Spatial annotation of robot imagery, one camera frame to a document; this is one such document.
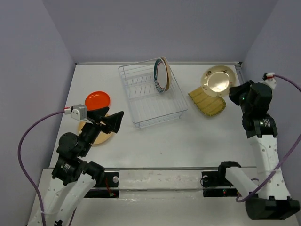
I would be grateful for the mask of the tan round plate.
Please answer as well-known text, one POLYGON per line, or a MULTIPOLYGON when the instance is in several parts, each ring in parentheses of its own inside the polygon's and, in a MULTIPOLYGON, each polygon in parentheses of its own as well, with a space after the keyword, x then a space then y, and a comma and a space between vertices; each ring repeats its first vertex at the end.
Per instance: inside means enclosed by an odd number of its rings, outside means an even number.
POLYGON ((112 136, 112 132, 106 134, 100 130, 99 125, 81 121, 78 125, 78 136, 80 140, 84 140, 95 146, 107 141, 112 136))

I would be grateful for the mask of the small cream plate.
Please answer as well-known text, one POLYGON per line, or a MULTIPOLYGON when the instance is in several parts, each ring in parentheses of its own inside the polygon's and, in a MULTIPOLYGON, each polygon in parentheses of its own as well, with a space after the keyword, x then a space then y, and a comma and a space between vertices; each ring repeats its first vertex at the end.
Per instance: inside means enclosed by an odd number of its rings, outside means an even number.
POLYGON ((235 72, 226 65, 216 65, 207 69, 201 78, 201 88, 211 97, 225 97, 237 82, 235 72))

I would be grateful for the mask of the beige plate with leaf design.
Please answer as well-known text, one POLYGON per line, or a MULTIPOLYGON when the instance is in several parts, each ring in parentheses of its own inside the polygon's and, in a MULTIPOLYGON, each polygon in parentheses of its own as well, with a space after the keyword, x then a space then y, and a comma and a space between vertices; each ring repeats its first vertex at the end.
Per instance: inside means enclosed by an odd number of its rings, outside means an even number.
POLYGON ((172 82, 172 73, 171 73, 171 69, 170 69, 170 65, 167 61, 167 59, 165 57, 161 58, 166 66, 166 73, 167 73, 167 85, 165 88, 165 92, 167 92, 169 90, 169 88, 171 87, 171 82, 172 82))

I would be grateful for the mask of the white plate with green rim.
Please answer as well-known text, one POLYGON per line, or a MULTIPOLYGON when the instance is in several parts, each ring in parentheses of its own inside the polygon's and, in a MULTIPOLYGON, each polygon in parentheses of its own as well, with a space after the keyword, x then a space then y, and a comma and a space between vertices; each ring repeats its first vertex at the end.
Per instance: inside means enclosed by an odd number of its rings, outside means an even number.
POLYGON ((166 65, 162 58, 158 58, 154 65, 154 82, 159 93, 167 90, 168 75, 166 65))

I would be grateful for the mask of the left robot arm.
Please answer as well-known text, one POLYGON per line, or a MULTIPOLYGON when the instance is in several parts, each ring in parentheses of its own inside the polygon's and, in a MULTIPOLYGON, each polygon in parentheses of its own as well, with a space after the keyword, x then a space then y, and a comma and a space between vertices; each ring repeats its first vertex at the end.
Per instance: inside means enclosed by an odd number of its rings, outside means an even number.
POLYGON ((103 183, 105 169, 95 162, 83 160, 98 135, 118 133, 124 112, 107 115, 108 107, 89 111, 85 105, 66 107, 63 114, 85 122, 80 133, 67 132, 58 142, 58 159, 51 173, 44 197, 37 192, 40 208, 30 226, 64 226, 72 218, 80 201, 94 187, 103 183))

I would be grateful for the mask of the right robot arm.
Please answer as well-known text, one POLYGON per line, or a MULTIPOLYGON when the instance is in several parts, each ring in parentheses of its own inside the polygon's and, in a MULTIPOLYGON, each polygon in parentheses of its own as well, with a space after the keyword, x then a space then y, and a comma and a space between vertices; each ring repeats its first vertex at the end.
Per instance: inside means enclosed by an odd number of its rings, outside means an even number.
POLYGON ((258 183, 254 183, 237 162, 222 162, 216 173, 217 181, 229 182, 237 189, 236 201, 245 203, 252 220, 285 220, 300 211, 300 203, 291 197, 282 174, 277 153, 277 127, 268 114, 272 92, 276 87, 273 76, 262 82, 248 81, 231 87, 229 97, 241 107, 242 125, 252 148, 258 183))

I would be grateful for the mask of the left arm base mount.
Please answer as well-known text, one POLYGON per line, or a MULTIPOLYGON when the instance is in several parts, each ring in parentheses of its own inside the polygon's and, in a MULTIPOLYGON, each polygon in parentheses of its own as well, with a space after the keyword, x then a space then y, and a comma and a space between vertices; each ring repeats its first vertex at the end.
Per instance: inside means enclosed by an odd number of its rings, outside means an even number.
POLYGON ((91 188, 85 198, 119 198, 119 172, 106 172, 104 179, 91 188))

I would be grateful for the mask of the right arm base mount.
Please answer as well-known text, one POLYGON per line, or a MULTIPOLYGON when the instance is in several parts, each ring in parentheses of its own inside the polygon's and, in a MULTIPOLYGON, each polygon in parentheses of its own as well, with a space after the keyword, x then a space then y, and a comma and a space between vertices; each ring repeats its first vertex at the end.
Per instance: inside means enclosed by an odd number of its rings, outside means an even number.
POLYGON ((220 179, 217 171, 202 171, 201 176, 200 185, 205 198, 237 196, 237 189, 229 181, 220 179))

